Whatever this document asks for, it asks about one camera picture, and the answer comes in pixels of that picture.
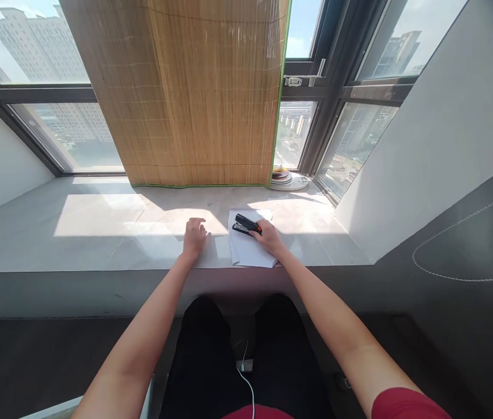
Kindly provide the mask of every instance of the marble surface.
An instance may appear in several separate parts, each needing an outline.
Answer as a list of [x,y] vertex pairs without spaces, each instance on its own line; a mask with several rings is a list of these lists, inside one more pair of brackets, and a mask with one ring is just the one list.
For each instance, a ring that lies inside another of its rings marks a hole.
[[272,210],[284,243],[307,266],[370,264],[313,184],[295,192],[175,190],[132,188],[126,177],[66,177],[0,207],[0,272],[168,269],[193,216],[210,232],[197,267],[231,267],[231,207]]

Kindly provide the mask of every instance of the sheet of paper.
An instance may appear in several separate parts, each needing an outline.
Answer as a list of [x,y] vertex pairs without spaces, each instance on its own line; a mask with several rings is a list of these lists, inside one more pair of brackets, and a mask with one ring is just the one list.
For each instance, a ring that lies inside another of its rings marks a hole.
[[227,226],[229,229],[229,246],[231,247],[231,260],[233,265],[250,266],[250,267],[273,267],[277,259],[268,253],[254,237],[247,236],[243,233],[233,230],[235,216],[237,214],[258,221],[260,218],[271,220],[272,212],[270,209],[253,209],[253,208],[231,208],[229,210],[229,219]]

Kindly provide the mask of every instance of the glass pane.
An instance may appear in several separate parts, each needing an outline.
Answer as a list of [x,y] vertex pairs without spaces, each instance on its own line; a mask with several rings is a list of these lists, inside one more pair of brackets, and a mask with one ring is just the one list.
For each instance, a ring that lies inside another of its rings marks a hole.
[[467,0],[392,0],[358,80],[417,76]]
[[285,50],[286,58],[310,58],[312,56],[322,1],[293,0]]
[[89,82],[58,0],[0,2],[0,84]]
[[316,102],[282,102],[274,164],[296,169],[315,114]]
[[99,104],[25,104],[11,107],[65,170],[124,170]]
[[341,198],[398,108],[348,103],[334,130],[318,177]]

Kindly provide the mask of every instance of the leg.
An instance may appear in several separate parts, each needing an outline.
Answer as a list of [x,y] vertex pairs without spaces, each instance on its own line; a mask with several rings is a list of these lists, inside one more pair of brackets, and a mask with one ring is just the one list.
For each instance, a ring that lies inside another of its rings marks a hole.
[[229,324],[212,300],[196,299],[183,317],[160,419],[221,419],[251,397],[235,368]]
[[301,316],[282,294],[272,296],[256,313],[251,383],[257,403],[295,419],[334,418]]

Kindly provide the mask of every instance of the stack of plates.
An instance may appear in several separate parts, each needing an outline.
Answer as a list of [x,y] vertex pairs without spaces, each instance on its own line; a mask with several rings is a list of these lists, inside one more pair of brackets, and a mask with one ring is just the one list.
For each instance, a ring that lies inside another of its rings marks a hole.
[[307,185],[306,177],[298,173],[291,173],[284,169],[281,165],[274,166],[274,171],[271,174],[271,189],[277,190],[298,190]]
[[293,178],[291,177],[291,172],[284,169],[283,166],[274,166],[274,171],[271,174],[271,185],[286,185],[291,183]]

